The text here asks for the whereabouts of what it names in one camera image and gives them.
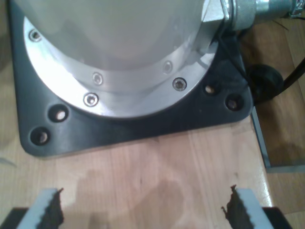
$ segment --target screw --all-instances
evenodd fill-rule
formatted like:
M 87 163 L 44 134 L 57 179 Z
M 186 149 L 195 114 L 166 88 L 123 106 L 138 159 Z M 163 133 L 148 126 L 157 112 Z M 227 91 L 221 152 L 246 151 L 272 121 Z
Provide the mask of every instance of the screw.
M 163 65 L 163 73 L 169 74 L 173 70 L 173 64 L 170 61 L 166 61 Z
M 173 88 L 176 91 L 182 92 L 186 89 L 186 81 L 183 78 L 176 78 L 173 80 Z
M 29 32 L 29 39 L 32 42 L 39 42 L 41 40 L 41 36 L 36 29 L 33 29 Z
M 235 100 L 228 101 L 228 107 L 230 110 L 235 110 L 237 108 L 237 102 Z
M 99 73 L 93 73 L 92 79 L 95 85 L 101 85 L 103 83 L 103 76 Z
M 99 102 L 99 97 L 95 93 L 87 93 L 84 96 L 84 103 L 88 107 L 93 107 Z

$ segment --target light wood surface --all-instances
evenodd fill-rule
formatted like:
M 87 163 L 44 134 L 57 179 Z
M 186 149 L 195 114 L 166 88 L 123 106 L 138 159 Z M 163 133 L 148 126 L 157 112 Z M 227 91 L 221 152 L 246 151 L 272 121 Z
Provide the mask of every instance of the light wood surface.
M 284 78 L 305 57 L 305 21 L 277 20 L 256 25 L 243 42 L 250 63 L 265 63 Z M 257 107 L 267 151 L 273 166 L 305 164 L 305 76 L 285 93 Z M 305 174 L 267 174 L 274 205 L 293 228 L 305 228 Z
M 305 211 L 285 215 L 293 229 L 305 228 Z
M 1 17 L 5 15 L 3 3 Z M 213 128 L 39 159 L 20 146 L 9 36 L 0 20 L 0 222 L 42 188 L 64 188 L 62 229 L 225 229 L 230 186 L 272 205 L 250 118 Z
M 293 29 L 287 34 L 291 39 L 297 37 Z M 295 69 L 285 29 L 272 21 L 254 26 L 242 44 L 250 64 L 268 64 L 284 78 Z M 305 103 L 299 82 L 256 109 L 271 165 L 305 164 Z

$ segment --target bolt hole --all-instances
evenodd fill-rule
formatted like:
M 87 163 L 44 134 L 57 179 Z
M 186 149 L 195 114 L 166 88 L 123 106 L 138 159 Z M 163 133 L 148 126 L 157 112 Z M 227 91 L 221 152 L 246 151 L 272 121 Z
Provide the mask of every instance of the bolt hole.
M 50 140 L 50 132 L 45 127 L 37 127 L 34 130 L 32 130 L 30 134 L 30 140 L 33 144 L 37 146 L 43 146 L 47 144 Z
M 86 106 L 95 106 L 99 101 L 99 97 L 95 93 L 88 93 L 84 97 L 84 103 Z
M 244 106 L 244 99 L 239 94 L 230 94 L 225 100 L 227 108 L 231 111 L 239 111 Z
M 61 123 L 68 118 L 69 110 L 65 105 L 57 104 L 49 109 L 49 119 L 55 123 Z
M 35 29 L 33 29 L 33 30 L 30 31 L 30 33 L 29 33 L 29 38 L 30 38 L 30 40 L 33 41 L 33 42 L 38 42 L 38 41 L 41 40 L 40 34 L 39 34 Z
M 173 81 L 173 88 L 176 91 L 182 92 L 186 89 L 186 81 L 183 78 L 176 78 Z
M 212 87 L 212 86 L 209 86 L 207 85 L 205 87 L 205 91 L 208 93 L 208 94 L 214 94 L 215 93 L 215 89 Z
M 203 84 L 203 92 L 207 95 L 217 95 L 221 90 L 221 86 L 218 82 L 209 82 Z

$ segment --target metal fitting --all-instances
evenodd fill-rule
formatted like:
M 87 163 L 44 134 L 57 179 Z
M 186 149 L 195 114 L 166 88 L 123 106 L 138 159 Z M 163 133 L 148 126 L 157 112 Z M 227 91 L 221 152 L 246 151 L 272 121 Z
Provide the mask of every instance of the metal fitting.
M 243 30 L 253 25 L 256 13 L 256 0 L 232 0 L 232 30 Z

